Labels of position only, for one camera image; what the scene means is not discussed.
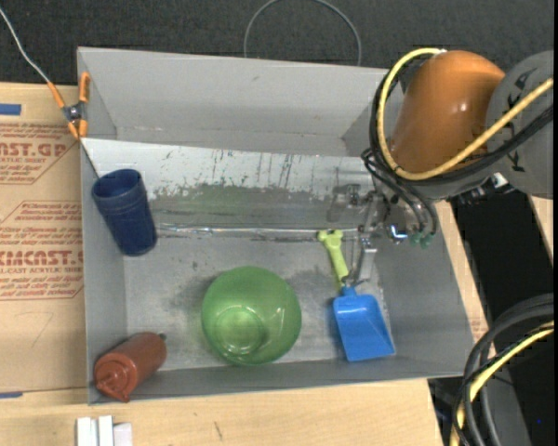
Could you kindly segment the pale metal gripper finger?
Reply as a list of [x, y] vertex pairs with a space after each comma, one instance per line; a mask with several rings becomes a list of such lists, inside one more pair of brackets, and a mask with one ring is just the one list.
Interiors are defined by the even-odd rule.
[[360, 238], [360, 255], [358, 260], [358, 280], [368, 281], [375, 267], [375, 258], [378, 252], [376, 240], [372, 236]]
[[355, 282], [358, 272], [358, 257], [360, 255], [359, 241], [357, 239], [351, 241], [351, 249], [351, 265], [348, 280], [350, 282]]

